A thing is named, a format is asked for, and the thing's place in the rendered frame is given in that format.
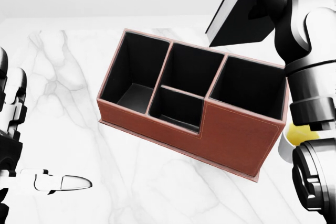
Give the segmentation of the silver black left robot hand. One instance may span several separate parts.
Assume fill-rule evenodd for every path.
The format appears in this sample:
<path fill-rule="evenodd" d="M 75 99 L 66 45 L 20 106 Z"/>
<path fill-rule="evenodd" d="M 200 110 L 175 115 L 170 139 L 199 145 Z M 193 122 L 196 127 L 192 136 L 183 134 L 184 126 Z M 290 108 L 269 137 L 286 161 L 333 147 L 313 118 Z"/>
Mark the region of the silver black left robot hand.
<path fill-rule="evenodd" d="M 22 68 L 7 76 L 8 56 L 0 47 L 0 224 L 5 224 L 9 207 L 3 203 L 9 190 L 19 193 L 51 195 L 57 191 L 73 191 L 92 187 L 86 178 L 53 176 L 46 169 L 23 169 L 16 172 L 23 144 L 18 126 L 25 122 L 27 76 Z"/>

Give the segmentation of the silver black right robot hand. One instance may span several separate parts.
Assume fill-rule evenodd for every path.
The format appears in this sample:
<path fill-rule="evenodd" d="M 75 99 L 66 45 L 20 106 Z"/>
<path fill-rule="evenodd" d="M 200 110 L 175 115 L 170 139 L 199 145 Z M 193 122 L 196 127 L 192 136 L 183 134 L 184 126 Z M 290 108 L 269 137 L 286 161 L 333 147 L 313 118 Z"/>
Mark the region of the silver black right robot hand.
<path fill-rule="evenodd" d="M 313 50 L 312 19 L 319 11 L 335 11 L 334 0 L 257 0 L 260 13 L 274 24 L 275 49 L 286 65 L 307 60 Z"/>

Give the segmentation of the white mug with yellow inside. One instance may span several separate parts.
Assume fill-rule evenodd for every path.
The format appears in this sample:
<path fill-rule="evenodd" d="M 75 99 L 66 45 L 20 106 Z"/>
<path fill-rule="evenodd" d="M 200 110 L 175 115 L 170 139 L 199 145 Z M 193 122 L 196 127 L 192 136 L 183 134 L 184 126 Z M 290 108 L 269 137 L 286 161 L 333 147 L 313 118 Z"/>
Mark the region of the white mug with yellow inside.
<path fill-rule="evenodd" d="M 308 125 L 295 126 L 292 122 L 285 126 L 279 146 L 278 153 L 287 163 L 292 163 L 292 152 L 301 143 L 310 140 L 320 139 L 318 132 L 310 130 Z"/>

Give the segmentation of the red-brown desk caddy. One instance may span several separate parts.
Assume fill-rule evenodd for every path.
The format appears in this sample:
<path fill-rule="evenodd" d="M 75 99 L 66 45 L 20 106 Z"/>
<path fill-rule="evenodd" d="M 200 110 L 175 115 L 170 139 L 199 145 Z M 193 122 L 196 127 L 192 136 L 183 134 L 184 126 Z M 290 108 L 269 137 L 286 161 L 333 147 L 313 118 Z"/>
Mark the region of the red-brown desk caddy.
<path fill-rule="evenodd" d="M 126 29 L 97 103 L 103 124 L 257 181 L 288 96 L 280 65 Z"/>

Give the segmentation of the black book with white pages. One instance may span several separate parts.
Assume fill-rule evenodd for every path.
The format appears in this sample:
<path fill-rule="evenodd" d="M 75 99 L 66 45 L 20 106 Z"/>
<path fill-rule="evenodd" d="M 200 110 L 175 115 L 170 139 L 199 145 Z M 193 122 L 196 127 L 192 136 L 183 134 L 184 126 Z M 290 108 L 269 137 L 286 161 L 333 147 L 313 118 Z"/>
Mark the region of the black book with white pages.
<path fill-rule="evenodd" d="M 257 0 L 222 0 L 206 35 L 211 47 L 264 40 L 274 29 L 268 15 L 259 12 Z"/>

